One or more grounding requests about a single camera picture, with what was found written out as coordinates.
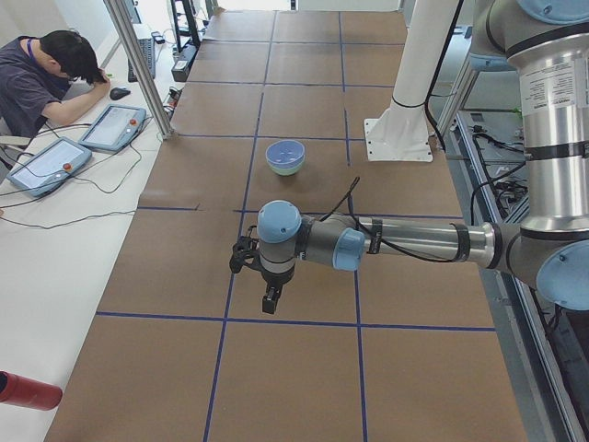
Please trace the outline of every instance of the label sticker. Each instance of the label sticker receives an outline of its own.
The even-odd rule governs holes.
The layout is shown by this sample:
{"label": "label sticker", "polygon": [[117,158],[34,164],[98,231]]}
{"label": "label sticker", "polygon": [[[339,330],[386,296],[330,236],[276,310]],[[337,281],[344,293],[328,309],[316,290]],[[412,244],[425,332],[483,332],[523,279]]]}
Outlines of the label sticker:
{"label": "label sticker", "polygon": [[575,62],[554,64],[521,76],[522,113],[531,115],[548,108],[575,105],[575,66]]}

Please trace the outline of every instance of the black hair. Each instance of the black hair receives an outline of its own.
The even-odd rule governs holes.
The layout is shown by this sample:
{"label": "black hair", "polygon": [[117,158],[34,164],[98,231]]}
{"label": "black hair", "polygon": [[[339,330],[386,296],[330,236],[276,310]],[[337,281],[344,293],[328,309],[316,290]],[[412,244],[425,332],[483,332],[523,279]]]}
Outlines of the black hair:
{"label": "black hair", "polygon": [[60,64],[62,72],[91,85],[106,83],[88,40],[73,30],[55,30],[39,39],[40,49]]}

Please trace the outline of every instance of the tablet screen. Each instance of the tablet screen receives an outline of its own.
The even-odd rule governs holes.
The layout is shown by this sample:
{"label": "tablet screen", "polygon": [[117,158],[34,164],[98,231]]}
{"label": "tablet screen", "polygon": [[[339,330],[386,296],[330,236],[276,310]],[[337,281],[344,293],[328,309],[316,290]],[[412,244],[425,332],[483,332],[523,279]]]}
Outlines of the tablet screen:
{"label": "tablet screen", "polygon": [[74,158],[83,154],[78,147],[62,140],[41,155],[33,157],[24,167],[17,170],[13,177],[29,189],[38,188],[55,172],[64,170],[65,163],[71,163]]}
{"label": "tablet screen", "polygon": [[114,145],[136,112],[136,109],[111,107],[84,137],[84,141],[97,145]]}

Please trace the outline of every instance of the bowl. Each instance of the bowl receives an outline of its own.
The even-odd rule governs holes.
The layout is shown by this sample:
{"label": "bowl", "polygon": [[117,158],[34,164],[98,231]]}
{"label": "bowl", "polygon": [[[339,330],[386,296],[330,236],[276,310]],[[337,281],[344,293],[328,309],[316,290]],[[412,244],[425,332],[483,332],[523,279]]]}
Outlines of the bowl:
{"label": "bowl", "polygon": [[305,146],[296,140],[277,141],[266,149],[266,161],[278,175],[293,175],[303,167]]}

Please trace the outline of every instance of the person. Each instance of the person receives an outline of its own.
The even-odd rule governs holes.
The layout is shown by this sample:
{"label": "person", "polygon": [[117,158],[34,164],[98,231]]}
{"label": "person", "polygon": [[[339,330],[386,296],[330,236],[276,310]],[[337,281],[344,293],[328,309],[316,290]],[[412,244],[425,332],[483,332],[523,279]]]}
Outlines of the person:
{"label": "person", "polygon": [[[77,78],[93,87],[63,99]],[[0,120],[14,136],[34,137],[47,119],[71,124],[109,90],[90,43],[75,31],[21,36],[0,48]]]}

